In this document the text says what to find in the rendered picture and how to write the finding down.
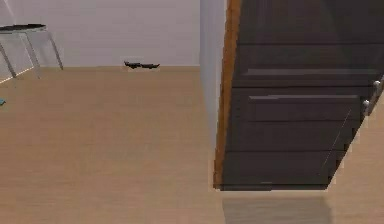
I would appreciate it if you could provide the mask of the black flat floor object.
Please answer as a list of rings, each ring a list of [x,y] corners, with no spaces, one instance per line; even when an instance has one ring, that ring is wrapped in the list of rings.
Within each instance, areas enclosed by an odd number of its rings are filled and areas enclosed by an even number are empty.
[[[124,65],[131,69],[136,69],[136,68],[155,69],[160,66],[160,64],[142,64],[138,62],[129,62],[129,61],[124,61]]]

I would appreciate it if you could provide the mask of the dark panelled room door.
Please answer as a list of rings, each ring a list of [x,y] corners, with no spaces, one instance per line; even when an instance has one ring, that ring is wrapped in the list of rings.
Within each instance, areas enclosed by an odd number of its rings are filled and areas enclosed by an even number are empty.
[[[232,0],[214,185],[323,190],[384,75],[384,0]]]

